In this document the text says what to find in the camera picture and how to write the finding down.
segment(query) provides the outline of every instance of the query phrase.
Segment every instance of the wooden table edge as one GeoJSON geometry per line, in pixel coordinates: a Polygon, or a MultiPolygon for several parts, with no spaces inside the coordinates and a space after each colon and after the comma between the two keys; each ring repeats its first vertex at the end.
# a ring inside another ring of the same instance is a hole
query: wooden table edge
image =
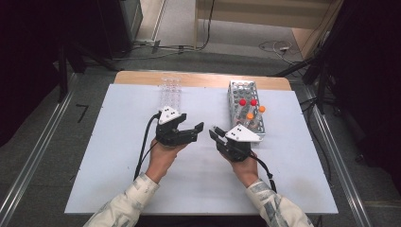
{"type": "Polygon", "coordinates": [[[121,71],[115,76],[115,84],[159,85],[161,78],[175,77],[181,79],[185,87],[228,88],[232,79],[253,80],[257,89],[292,91],[288,79],[265,76],[244,76],[215,73],[189,73],[174,71],[121,71]]]}

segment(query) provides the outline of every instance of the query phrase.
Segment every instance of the clear plastic container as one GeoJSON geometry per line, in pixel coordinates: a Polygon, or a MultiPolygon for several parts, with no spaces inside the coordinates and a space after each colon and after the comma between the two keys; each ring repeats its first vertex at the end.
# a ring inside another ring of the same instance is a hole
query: clear plastic container
{"type": "Polygon", "coordinates": [[[256,117],[254,120],[251,122],[251,128],[258,128],[260,126],[260,122],[262,121],[262,114],[266,111],[265,106],[260,106],[259,109],[257,110],[256,117]]]}
{"type": "Polygon", "coordinates": [[[247,113],[247,117],[244,120],[244,127],[248,128],[252,120],[253,120],[253,113],[247,113]]]}
{"type": "Polygon", "coordinates": [[[248,110],[248,113],[253,114],[254,109],[256,108],[256,104],[257,104],[256,99],[252,99],[250,102],[250,109],[248,110]]]}
{"type": "Polygon", "coordinates": [[[236,108],[236,112],[235,112],[235,118],[237,120],[240,120],[242,117],[242,110],[244,109],[245,105],[247,105],[247,100],[245,100],[244,98],[241,98],[238,101],[238,107],[236,108]]]}
{"type": "Polygon", "coordinates": [[[162,110],[165,106],[169,106],[178,112],[181,106],[181,79],[180,78],[162,78],[160,106],[162,110]]]}

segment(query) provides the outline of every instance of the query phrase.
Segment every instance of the wrist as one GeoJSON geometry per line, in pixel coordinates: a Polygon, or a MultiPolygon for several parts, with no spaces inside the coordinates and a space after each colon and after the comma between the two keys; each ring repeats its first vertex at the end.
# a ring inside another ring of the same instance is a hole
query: wrist
{"type": "Polygon", "coordinates": [[[148,168],[145,174],[153,180],[155,183],[159,183],[162,178],[165,176],[164,174],[160,173],[159,171],[154,170],[153,168],[148,168]]]}
{"type": "Polygon", "coordinates": [[[239,180],[244,184],[246,188],[251,186],[253,183],[255,183],[259,177],[256,174],[247,174],[239,178],[239,180]]]}

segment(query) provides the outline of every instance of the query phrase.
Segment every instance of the aluminum rail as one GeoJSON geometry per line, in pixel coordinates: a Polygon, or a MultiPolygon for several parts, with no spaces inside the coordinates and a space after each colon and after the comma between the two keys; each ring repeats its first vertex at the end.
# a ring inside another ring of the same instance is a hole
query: aluminum rail
{"type": "Polygon", "coordinates": [[[36,171],[39,163],[44,156],[47,145],[49,144],[56,128],[59,126],[62,116],[64,115],[65,110],[68,107],[68,104],[73,96],[76,87],[78,84],[78,76],[77,74],[73,74],[69,81],[70,91],[65,96],[62,103],[57,104],[56,109],[52,113],[49,121],[47,122],[44,131],[41,134],[38,142],[30,153],[29,157],[24,164],[23,169],[20,174],[9,188],[9,192],[6,195],[6,199],[4,200],[1,209],[0,209],[0,227],[6,227],[11,220],[12,215],[14,214],[15,209],[17,208],[18,203],[21,198],[24,196],[24,193],[29,185],[30,180],[33,177],[33,174],[36,171]]]}
{"type": "MultiPolygon", "coordinates": [[[[310,86],[305,87],[307,98],[314,97],[314,92],[310,86]]],[[[359,227],[373,226],[368,214],[365,210],[362,200],[357,192],[357,188],[352,180],[352,177],[348,171],[347,166],[342,161],[342,157],[337,147],[337,143],[328,127],[325,115],[321,115],[317,108],[313,108],[316,121],[318,122],[319,128],[322,132],[323,139],[328,148],[331,160],[333,161],[334,168],[336,169],[342,189],[344,190],[345,196],[350,204],[351,210],[354,214],[355,221],[359,227]]]]}

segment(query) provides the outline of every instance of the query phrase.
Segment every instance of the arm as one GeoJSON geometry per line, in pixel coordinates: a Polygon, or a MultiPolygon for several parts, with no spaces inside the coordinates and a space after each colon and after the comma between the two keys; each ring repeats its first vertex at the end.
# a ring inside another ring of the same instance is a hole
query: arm
{"type": "Polygon", "coordinates": [[[167,174],[178,152],[186,146],[167,148],[156,143],[157,141],[154,139],[151,142],[154,147],[150,151],[147,172],[141,173],[124,193],[106,202],[92,215],[84,227],[133,226],[136,224],[141,212],[159,188],[159,181],[167,174]]]}
{"type": "Polygon", "coordinates": [[[313,226],[306,214],[289,199],[276,194],[259,179],[257,162],[247,158],[243,162],[231,163],[237,178],[247,187],[246,193],[259,210],[260,216],[270,227],[313,226]]]}

